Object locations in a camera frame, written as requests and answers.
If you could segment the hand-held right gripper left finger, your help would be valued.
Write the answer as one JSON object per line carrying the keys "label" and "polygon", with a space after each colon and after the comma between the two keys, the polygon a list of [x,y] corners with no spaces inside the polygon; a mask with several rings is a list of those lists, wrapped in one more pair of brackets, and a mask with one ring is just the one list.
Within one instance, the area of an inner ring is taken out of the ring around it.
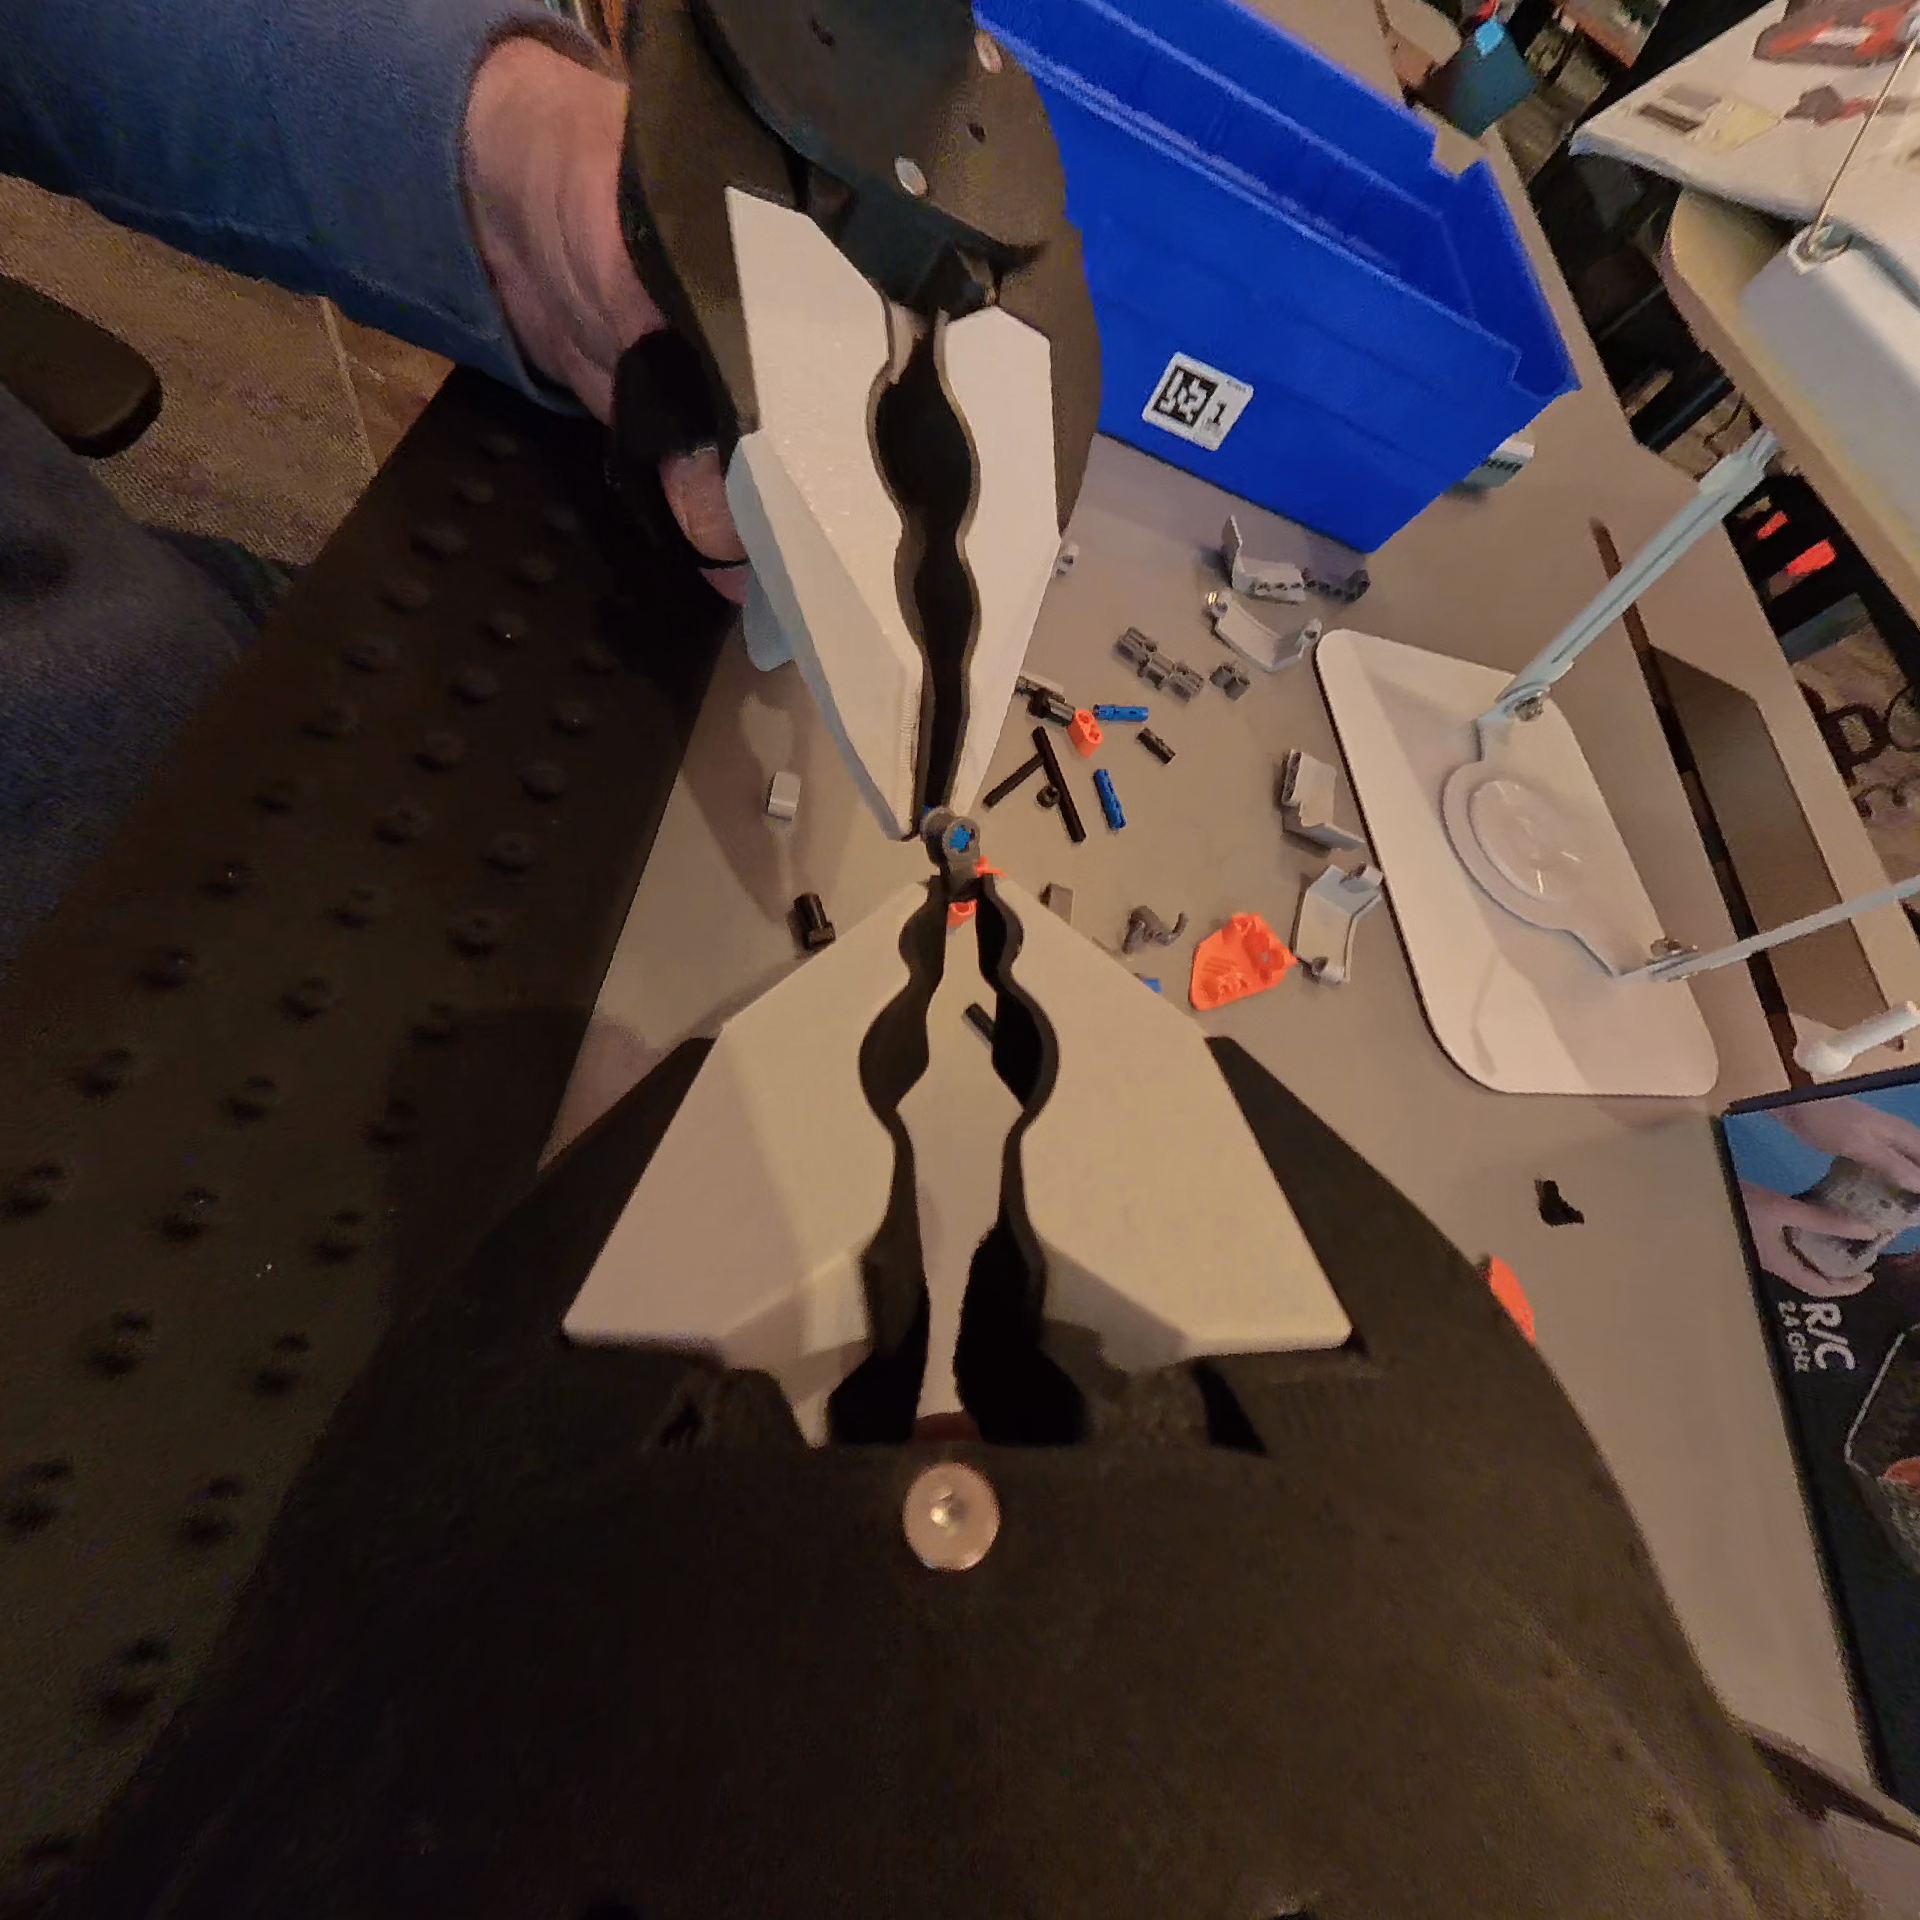
{"label": "hand-held right gripper left finger", "polygon": [[562,1315],[578,1345],[758,1370],[842,1443],[913,1435],[928,1365],[915,1147],[945,887],[922,880],[726,1018]]}

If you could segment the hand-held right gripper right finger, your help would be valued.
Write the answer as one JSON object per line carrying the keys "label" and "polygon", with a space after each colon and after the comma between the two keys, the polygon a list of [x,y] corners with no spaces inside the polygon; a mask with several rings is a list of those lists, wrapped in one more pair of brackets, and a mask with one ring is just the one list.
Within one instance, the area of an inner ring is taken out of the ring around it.
{"label": "hand-held right gripper right finger", "polygon": [[964,1294],[964,1408],[1073,1447],[1131,1379],[1354,1336],[1197,1026],[1026,889],[982,880],[992,1066],[1016,1102]]}

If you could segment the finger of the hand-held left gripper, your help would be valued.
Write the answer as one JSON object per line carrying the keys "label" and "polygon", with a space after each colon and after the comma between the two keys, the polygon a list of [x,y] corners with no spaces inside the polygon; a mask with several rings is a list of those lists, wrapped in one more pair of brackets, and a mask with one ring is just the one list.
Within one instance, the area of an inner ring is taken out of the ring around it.
{"label": "finger of the hand-held left gripper", "polygon": [[939,371],[966,438],[956,553],[969,623],[949,805],[972,811],[1064,539],[1049,339],[1001,305],[986,305],[945,323]]}
{"label": "finger of the hand-held left gripper", "polygon": [[922,822],[926,664],[897,558],[874,406],[892,369],[889,304],[797,207],[725,193],[754,422],[726,465],[752,561],[749,653],[793,663],[880,829]]}

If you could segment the dark grey cross-hole connector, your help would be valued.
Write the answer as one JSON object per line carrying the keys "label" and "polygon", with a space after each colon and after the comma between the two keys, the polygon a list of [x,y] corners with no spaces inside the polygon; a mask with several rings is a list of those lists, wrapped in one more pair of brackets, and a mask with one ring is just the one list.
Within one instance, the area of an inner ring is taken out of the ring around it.
{"label": "dark grey cross-hole connector", "polygon": [[956,817],[977,817],[952,806],[930,806],[922,821],[922,842],[928,851],[936,880],[945,897],[945,922],[953,933],[973,921],[979,906],[979,880],[972,878],[977,856],[982,856],[980,827],[977,824],[977,846],[966,855],[949,855],[945,850],[945,832]]}

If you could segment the person's left forearm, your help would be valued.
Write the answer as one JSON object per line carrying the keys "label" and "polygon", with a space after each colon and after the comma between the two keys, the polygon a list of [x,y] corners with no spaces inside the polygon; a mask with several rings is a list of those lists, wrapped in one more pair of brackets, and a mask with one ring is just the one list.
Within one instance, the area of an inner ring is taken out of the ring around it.
{"label": "person's left forearm", "polygon": [[577,411],[464,189],[474,79],[515,35],[608,70],[544,3],[4,2],[4,173]]}

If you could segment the person's left hand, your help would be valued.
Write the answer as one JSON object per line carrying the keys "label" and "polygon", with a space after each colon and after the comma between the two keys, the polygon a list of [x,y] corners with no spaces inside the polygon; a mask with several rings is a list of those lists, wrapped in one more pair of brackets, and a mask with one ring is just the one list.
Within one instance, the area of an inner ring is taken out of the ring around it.
{"label": "person's left hand", "polygon": [[665,329],[618,217],[628,89],[554,39],[515,32],[464,114],[472,227],[521,358],[610,425],[626,350]]}

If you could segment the orange flat panel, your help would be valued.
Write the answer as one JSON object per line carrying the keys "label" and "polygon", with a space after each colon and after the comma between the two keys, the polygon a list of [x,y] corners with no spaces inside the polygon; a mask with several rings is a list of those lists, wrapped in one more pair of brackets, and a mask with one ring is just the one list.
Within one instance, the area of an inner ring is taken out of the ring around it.
{"label": "orange flat panel", "polygon": [[1190,953],[1189,1006],[1214,1011],[1277,987],[1298,955],[1253,909],[1230,914]]}

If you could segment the light grey angled panel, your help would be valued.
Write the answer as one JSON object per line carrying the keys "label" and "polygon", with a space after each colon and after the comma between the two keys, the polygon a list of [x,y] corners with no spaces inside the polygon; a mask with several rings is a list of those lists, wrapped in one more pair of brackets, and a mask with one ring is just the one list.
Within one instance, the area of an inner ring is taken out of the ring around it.
{"label": "light grey angled panel", "polygon": [[1218,553],[1228,582],[1242,599],[1301,605],[1309,591],[1321,591],[1321,582],[1298,561],[1258,555],[1235,513],[1222,521]]}

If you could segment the grey curved panel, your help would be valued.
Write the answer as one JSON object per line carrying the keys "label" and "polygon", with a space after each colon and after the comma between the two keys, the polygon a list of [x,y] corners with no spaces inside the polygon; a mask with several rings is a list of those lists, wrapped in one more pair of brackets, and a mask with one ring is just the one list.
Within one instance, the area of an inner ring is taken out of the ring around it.
{"label": "grey curved panel", "polygon": [[1281,630],[1232,591],[1211,591],[1206,595],[1206,611],[1214,637],[1266,673],[1305,661],[1326,630],[1318,616]]}
{"label": "grey curved panel", "polygon": [[1302,750],[1289,750],[1281,766],[1277,808],[1285,832],[1326,851],[1369,848],[1362,832],[1338,817],[1338,768]]}
{"label": "grey curved panel", "polygon": [[1309,977],[1338,987],[1354,975],[1358,922],[1384,896],[1384,874],[1369,862],[1355,870],[1331,862],[1305,885],[1289,946]]}

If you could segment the blue storage box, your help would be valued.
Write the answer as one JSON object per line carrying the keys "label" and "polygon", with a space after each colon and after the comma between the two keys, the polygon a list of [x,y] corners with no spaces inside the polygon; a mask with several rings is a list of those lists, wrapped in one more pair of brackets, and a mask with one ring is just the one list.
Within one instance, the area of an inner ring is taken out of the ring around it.
{"label": "blue storage box", "polygon": [[1038,85],[1097,429],[1373,553],[1578,369],[1492,169],[1232,2],[990,2]]}

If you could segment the black dimpled mat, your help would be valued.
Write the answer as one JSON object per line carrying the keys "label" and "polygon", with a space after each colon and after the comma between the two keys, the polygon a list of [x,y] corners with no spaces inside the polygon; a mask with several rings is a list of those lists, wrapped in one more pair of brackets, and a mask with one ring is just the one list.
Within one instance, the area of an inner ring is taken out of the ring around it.
{"label": "black dimpled mat", "polygon": [[453,375],[4,989],[4,1914],[534,1179],[729,614]]}

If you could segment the white book stand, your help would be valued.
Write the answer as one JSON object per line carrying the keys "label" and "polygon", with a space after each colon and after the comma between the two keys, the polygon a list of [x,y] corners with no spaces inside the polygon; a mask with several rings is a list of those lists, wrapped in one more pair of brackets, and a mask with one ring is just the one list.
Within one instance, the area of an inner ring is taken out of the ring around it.
{"label": "white book stand", "polygon": [[1641,882],[1609,808],[1581,811],[1520,768],[1520,733],[1546,721],[1552,691],[1574,661],[1758,488],[1779,445],[1771,429],[1758,427],[1697,482],[1688,506],[1477,714],[1474,755],[1453,768],[1441,792],[1452,850],[1480,889],[1522,922],[1578,939],[1614,977],[1668,983],[1729,969],[1918,894],[1918,878],[1906,878],[1721,949],[1699,950],[1665,934],[1643,958],[1630,958],[1626,906]]}

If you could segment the robot kit box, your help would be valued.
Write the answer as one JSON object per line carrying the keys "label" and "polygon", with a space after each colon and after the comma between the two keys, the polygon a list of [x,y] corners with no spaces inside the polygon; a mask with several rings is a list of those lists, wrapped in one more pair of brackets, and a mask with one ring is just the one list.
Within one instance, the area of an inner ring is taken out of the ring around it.
{"label": "robot kit box", "polygon": [[1868,1745],[1916,1810],[1916,1070],[1758,1097],[1717,1136]]}

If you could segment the white tipped rod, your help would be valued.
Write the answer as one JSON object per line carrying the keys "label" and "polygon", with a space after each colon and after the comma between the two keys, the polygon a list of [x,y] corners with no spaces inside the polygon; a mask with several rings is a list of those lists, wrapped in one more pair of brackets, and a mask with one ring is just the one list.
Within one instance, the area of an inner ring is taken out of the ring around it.
{"label": "white tipped rod", "polygon": [[1916,1059],[1918,1003],[1898,1001],[1848,1026],[1830,1026],[1810,1015],[1789,1015],[1792,1062],[1817,1082],[1860,1071],[1896,1071]]}

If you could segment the instruction booklet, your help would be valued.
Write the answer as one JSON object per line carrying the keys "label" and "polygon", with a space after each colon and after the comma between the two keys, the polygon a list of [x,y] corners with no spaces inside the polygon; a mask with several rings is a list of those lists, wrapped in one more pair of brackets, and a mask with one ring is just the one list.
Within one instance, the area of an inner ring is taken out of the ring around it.
{"label": "instruction booklet", "polygon": [[1568,139],[1682,187],[1810,210],[1916,135],[1916,3],[1762,3]]}

